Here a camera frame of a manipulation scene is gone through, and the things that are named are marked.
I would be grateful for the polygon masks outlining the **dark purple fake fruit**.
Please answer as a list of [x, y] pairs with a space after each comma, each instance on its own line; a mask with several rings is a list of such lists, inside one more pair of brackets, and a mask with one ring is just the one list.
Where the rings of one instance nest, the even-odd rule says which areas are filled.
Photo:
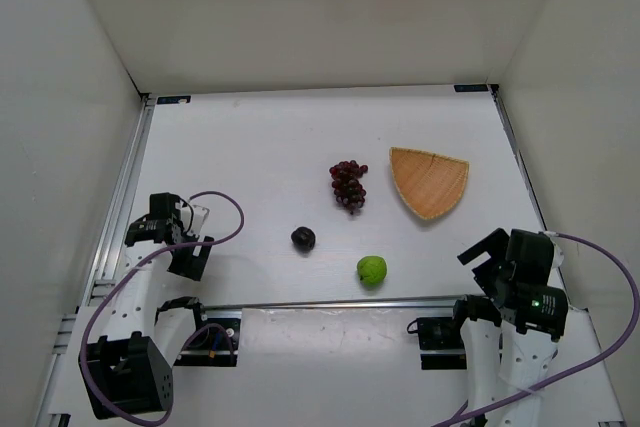
[[316, 244], [316, 235], [308, 227], [300, 226], [290, 235], [294, 247], [300, 251], [311, 251]]

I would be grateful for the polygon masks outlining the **green fake fruit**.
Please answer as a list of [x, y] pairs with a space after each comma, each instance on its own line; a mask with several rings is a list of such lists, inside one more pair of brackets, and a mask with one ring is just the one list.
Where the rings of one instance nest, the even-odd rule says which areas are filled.
[[378, 290], [383, 285], [387, 273], [387, 262], [381, 256], [365, 256], [356, 265], [358, 281], [367, 290]]

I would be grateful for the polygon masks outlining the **red fake grape bunch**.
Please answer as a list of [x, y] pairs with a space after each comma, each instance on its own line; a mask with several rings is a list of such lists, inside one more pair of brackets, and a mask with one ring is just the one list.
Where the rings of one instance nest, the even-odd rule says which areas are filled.
[[368, 170], [366, 164], [356, 160], [340, 161], [329, 169], [335, 201], [350, 215], [356, 215], [366, 203], [367, 191], [361, 179]]

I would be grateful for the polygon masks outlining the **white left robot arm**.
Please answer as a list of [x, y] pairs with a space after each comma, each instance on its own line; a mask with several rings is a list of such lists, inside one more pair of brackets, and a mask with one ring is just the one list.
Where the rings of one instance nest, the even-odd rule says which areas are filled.
[[96, 418], [160, 426], [173, 407], [173, 364], [200, 334], [202, 306], [165, 300], [173, 276], [201, 280], [214, 239], [201, 230], [209, 210], [177, 194], [156, 193], [129, 224], [124, 275], [98, 306], [81, 338], [78, 364]]

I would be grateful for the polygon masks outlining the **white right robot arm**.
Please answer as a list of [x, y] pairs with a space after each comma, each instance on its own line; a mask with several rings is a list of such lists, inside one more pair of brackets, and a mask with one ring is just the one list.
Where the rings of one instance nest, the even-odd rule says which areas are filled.
[[467, 369], [467, 426], [536, 426], [546, 379], [564, 335], [569, 302], [549, 285], [562, 255], [542, 233], [498, 228], [459, 254], [482, 293], [454, 306]]

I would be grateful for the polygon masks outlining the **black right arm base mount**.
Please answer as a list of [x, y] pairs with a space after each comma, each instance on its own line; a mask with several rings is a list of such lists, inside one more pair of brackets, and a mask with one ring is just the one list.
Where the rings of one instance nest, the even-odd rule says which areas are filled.
[[422, 371], [465, 370], [466, 353], [460, 330], [450, 317], [419, 317], [406, 328], [418, 338]]

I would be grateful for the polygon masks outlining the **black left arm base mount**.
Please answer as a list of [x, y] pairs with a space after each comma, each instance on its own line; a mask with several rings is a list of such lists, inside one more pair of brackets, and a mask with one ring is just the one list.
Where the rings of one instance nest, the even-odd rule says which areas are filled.
[[196, 328], [218, 324], [225, 330], [210, 327], [199, 334], [177, 357], [181, 367], [236, 367], [242, 327], [240, 309], [207, 309], [200, 313]]

